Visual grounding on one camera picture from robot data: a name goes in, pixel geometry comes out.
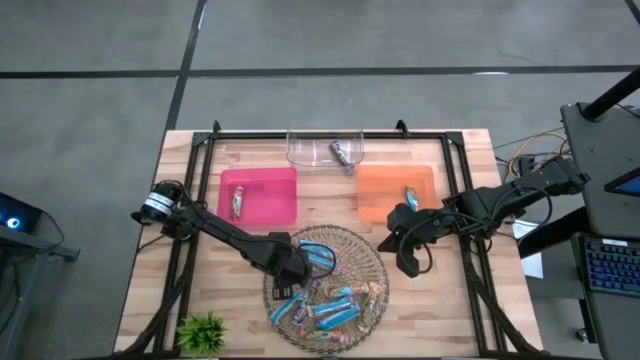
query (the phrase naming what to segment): pink bin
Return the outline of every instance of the pink bin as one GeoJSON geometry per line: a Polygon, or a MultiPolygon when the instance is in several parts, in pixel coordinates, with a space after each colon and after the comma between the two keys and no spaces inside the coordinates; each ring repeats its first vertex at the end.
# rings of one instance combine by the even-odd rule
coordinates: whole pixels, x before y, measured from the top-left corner
{"type": "Polygon", "coordinates": [[[233,169],[220,175],[218,216],[236,225],[291,225],[298,217],[298,172],[295,168],[233,169]],[[244,187],[242,212],[231,219],[236,187],[244,187]]]}

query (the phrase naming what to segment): paper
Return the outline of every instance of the paper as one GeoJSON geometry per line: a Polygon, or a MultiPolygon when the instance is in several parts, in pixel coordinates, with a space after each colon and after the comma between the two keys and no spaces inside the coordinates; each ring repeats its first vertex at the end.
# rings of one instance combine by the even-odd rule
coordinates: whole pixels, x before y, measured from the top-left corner
{"type": "MultiPolygon", "coordinates": [[[[520,239],[537,227],[536,223],[516,220],[513,223],[513,235],[516,239],[520,239]]],[[[526,276],[542,279],[544,276],[542,273],[542,254],[537,253],[522,259],[522,269],[526,276]]]]}

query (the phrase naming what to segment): green succulent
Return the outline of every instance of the green succulent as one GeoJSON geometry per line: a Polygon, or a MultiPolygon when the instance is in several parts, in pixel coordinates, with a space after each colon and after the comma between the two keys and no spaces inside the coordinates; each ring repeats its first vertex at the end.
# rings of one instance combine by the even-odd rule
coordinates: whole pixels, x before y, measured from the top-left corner
{"type": "Polygon", "coordinates": [[[224,320],[213,313],[206,316],[192,316],[178,327],[178,345],[194,356],[213,356],[222,350],[222,336],[227,329],[224,320]]]}

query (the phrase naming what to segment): computer monitor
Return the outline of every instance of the computer monitor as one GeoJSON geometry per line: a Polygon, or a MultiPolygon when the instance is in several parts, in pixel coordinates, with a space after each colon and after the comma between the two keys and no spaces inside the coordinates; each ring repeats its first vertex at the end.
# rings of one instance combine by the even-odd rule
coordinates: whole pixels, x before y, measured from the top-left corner
{"type": "Polygon", "coordinates": [[[604,190],[611,193],[640,197],[640,167],[607,183],[604,190]]]}

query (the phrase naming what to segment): orange bin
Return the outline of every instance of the orange bin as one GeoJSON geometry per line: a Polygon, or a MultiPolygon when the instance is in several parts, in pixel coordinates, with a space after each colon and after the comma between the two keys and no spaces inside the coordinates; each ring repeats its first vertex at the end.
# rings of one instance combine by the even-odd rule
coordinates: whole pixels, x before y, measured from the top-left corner
{"type": "Polygon", "coordinates": [[[385,223],[395,206],[406,202],[407,186],[416,191],[418,209],[441,207],[429,166],[360,165],[357,178],[360,221],[385,223]]]}

